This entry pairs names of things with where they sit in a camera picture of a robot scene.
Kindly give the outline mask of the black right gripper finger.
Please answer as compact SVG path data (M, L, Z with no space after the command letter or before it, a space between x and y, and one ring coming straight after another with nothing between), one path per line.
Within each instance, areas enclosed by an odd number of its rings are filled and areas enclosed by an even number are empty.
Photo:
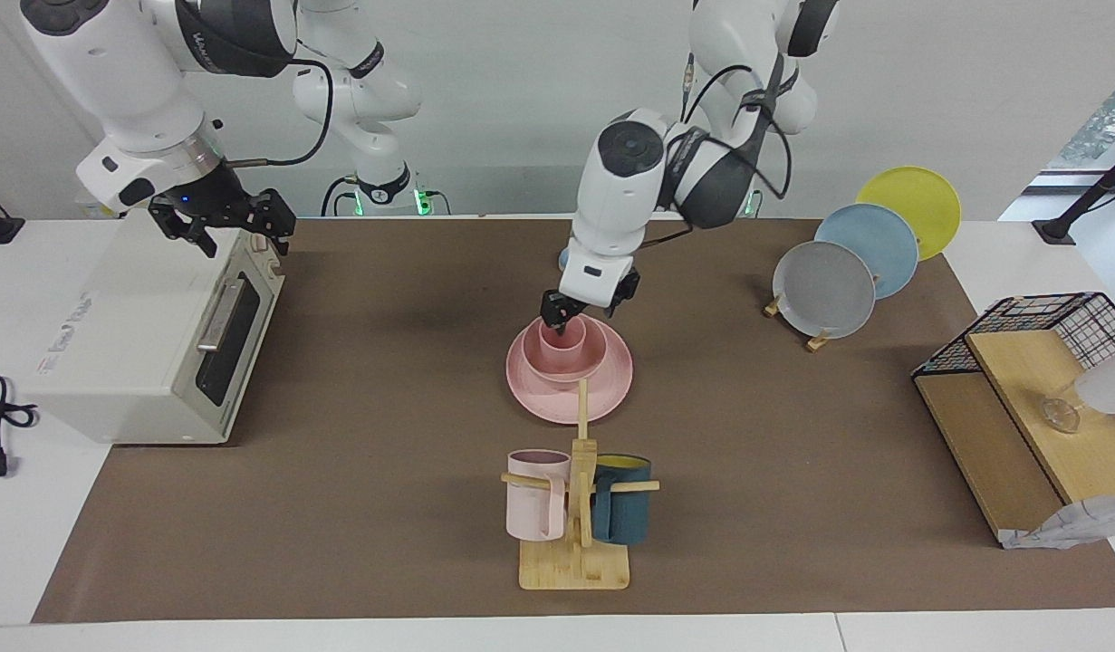
M266 188L254 197L246 197L248 208L244 230L262 235L275 249L277 254L287 256L289 239L295 230L295 214L275 188Z
M164 236L169 240L188 241L190 244L204 252L206 257L216 256L217 244L209 235L206 226L201 220L184 220L168 201L151 201L148 211Z

